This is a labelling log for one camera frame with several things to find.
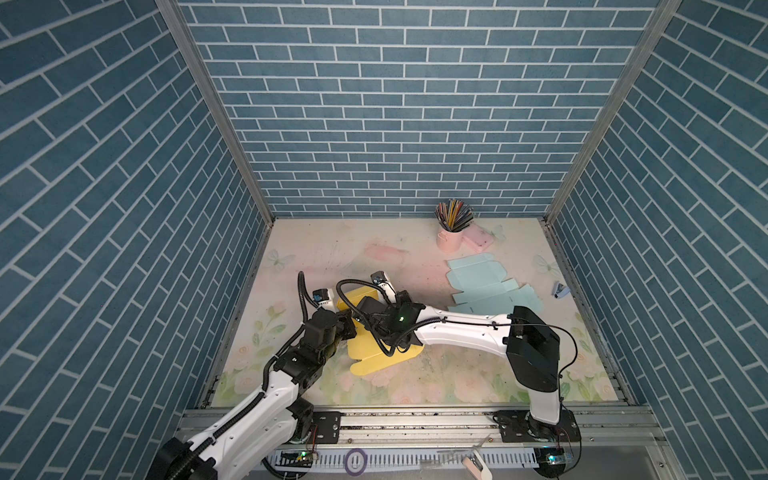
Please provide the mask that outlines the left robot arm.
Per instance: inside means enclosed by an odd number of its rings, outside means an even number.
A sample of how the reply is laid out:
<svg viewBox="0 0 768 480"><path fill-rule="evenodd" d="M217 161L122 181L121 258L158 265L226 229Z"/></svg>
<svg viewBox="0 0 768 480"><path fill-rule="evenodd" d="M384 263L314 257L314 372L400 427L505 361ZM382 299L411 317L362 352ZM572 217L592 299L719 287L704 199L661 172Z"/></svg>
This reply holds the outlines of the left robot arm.
<svg viewBox="0 0 768 480"><path fill-rule="evenodd" d="M148 479L242 479L279 446L309 432L314 406L302 398L339 343L356 335L351 312L317 309L265 365L262 386L187 441L157 452Z"/></svg>

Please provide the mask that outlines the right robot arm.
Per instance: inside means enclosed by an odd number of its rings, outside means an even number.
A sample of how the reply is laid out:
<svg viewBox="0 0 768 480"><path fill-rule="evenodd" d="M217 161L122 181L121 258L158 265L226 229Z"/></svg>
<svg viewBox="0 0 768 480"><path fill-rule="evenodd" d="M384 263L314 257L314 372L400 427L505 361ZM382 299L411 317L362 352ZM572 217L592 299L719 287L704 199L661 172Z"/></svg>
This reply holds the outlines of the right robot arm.
<svg viewBox="0 0 768 480"><path fill-rule="evenodd" d="M559 423L560 337L531 309L516 306L499 315L447 312L413 302L405 291L394 301L365 296L357 305L343 303L388 357L416 345L447 345L506 358L518 384L528 390L529 417L539 424Z"/></svg>

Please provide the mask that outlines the yellow paper box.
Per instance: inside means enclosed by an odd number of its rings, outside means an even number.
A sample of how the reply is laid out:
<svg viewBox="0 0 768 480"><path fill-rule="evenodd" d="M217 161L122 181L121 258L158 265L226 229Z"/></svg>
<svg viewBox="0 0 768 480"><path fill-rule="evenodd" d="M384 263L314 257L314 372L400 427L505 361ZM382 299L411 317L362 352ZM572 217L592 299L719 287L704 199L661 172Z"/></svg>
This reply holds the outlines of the yellow paper box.
<svg viewBox="0 0 768 480"><path fill-rule="evenodd" d="M345 293L347 298L357 305L365 296L371 296L376 300L381 300L381 294L372 287L360 286L354 290ZM337 300L336 306L340 311L348 310L349 307L342 301ZM423 346L411 346L405 352L396 352L388 357L381 352L377 346L373 335L364 328L364 326L352 314L356 335L347 341L347 351L349 357L355 360L350 367L350 372L356 376L366 376L380 370L384 370L393 365L415 358L424 350Z"/></svg>

